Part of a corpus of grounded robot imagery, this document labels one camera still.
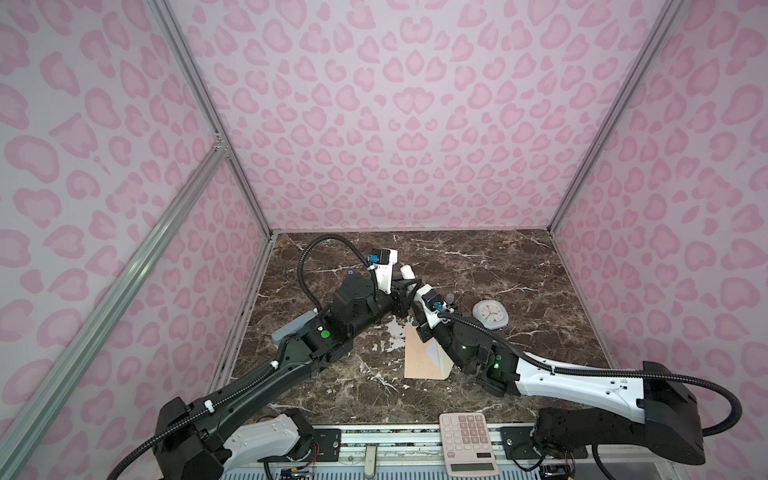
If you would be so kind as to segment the white glue stick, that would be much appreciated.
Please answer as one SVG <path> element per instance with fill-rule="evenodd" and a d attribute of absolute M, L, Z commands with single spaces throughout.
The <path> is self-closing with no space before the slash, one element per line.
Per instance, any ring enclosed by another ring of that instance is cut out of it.
<path fill-rule="evenodd" d="M 400 273 L 404 280 L 412 280 L 416 278 L 416 275 L 410 265 L 403 265 L 400 268 Z"/>

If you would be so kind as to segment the peach pink envelope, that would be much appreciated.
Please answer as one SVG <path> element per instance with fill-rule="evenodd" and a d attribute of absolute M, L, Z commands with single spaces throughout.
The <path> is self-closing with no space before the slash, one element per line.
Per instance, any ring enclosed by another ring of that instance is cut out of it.
<path fill-rule="evenodd" d="M 454 366 L 435 339 L 423 342 L 416 328 L 405 328 L 404 377 L 408 379 L 445 380 Z"/>

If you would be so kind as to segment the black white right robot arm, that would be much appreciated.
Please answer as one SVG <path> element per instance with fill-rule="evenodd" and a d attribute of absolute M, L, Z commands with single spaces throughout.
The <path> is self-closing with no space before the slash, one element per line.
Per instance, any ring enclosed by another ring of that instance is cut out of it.
<path fill-rule="evenodd" d="M 705 463 L 704 432 L 693 381 L 646 362 L 642 370 L 584 368 L 518 351 L 476 321 L 439 318 L 417 323 L 448 357 L 494 396 L 547 397 L 575 411 L 539 411 L 532 437 L 562 450 L 586 445 L 635 445 L 685 465 Z"/>

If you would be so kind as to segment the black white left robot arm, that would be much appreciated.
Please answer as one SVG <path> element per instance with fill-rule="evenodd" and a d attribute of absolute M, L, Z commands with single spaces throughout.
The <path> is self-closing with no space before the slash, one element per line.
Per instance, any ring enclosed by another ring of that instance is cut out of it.
<path fill-rule="evenodd" d="M 351 274 L 306 323 L 286 335 L 275 356 L 232 383 L 189 403 L 175 398 L 160 411 L 152 447 L 164 479 L 218 479 L 233 457 L 225 442 L 258 411 L 346 356 L 356 336 L 392 313 L 405 317 L 422 282 L 397 279 L 385 293 Z"/>

